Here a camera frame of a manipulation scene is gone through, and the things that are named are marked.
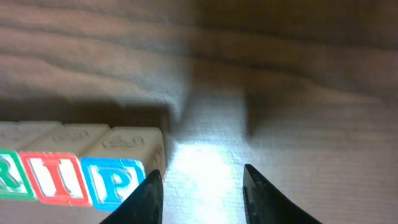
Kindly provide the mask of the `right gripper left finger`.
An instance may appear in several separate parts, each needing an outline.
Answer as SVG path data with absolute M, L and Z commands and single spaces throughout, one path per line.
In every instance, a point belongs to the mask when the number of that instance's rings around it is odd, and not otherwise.
M 162 176 L 156 169 L 99 224 L 162 224 L 163 202 Z

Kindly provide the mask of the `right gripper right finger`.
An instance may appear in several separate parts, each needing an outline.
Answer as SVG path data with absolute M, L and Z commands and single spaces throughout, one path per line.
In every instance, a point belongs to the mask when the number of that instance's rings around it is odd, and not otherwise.
M 250 164 L 244 166 L 243 202 L 247 224 L 320 224 Z

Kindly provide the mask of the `blue P block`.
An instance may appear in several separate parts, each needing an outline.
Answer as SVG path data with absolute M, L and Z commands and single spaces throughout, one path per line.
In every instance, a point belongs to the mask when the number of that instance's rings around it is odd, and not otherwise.
M 93 206 L 113 212 L 153 171 L 165 174 L 165 147 L 159 128 L 115 127 L 80 158 Z

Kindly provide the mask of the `red I block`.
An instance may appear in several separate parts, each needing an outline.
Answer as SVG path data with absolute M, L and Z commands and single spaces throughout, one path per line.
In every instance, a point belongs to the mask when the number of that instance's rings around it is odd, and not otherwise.
M 63 124 L 19 151 L 41 203 L 92 206 L 80 157 L 108 131 L 107 124 Z

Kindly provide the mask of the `green R block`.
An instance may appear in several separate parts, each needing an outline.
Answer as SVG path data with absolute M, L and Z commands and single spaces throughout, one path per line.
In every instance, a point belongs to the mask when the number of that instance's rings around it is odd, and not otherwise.
M 61 125 L 59 121 L 1 122 L 2 200 L 36 200 L 18 152 Z

